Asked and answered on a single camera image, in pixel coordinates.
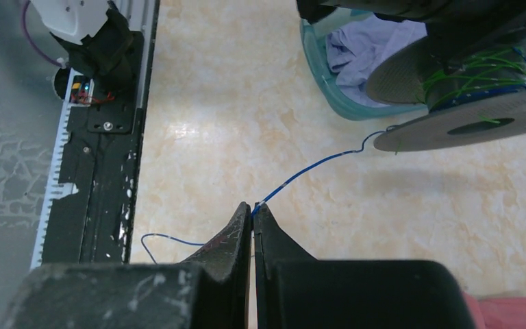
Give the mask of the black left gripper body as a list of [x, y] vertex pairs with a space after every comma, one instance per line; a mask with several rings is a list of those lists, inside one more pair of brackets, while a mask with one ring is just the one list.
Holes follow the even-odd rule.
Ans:
[[526, 40], [526, 1], [356, 0], [298, 1], [301, 19], [314, 24], [336, 8], [375, 13], [385, 21], [424, 23], [427, 49], [444, 68], [455, 68], [466, 57], [497, 46]]

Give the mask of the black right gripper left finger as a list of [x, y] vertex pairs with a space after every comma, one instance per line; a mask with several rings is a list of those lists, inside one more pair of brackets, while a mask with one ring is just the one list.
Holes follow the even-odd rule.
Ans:
[[217, 282], [249, 277], [251, 207], [240, 202], [227, 225], [183, 263], [199, 265]]

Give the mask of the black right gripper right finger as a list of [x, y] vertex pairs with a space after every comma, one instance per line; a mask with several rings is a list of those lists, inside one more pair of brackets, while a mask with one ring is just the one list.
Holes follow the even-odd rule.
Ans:
[[266, 204], [256, 204], [252, 222], [257, 278], [272, 280], [272, 269], [278, 261], [315, 260], [315, 257], [282, 230]]

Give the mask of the black cable spool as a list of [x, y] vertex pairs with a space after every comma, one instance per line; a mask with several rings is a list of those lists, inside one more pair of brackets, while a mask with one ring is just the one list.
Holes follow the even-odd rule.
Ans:
[[425, 151], [526, 134], [526, 41], [474, 53], [449, 74], [425, 50], [425, 39], [390, 56], [367, 81], [374, 101], [428, 109], [377, 137], [376, 149]]

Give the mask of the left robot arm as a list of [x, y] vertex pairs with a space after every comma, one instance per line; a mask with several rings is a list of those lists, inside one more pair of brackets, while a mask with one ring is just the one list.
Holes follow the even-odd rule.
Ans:
[[[128, 20], [112, 1], [34, 1], [43, 24], [80, 73], [110, 90], [127, 88], [123, 63], [133, 42]], [[301, 19], [317, 23], [336, 8], [369, 11], [385, 21], [426, 25], [425, 50], [452, 73], [464, 59], [526, 39], [526, 1], [298, 1]]]

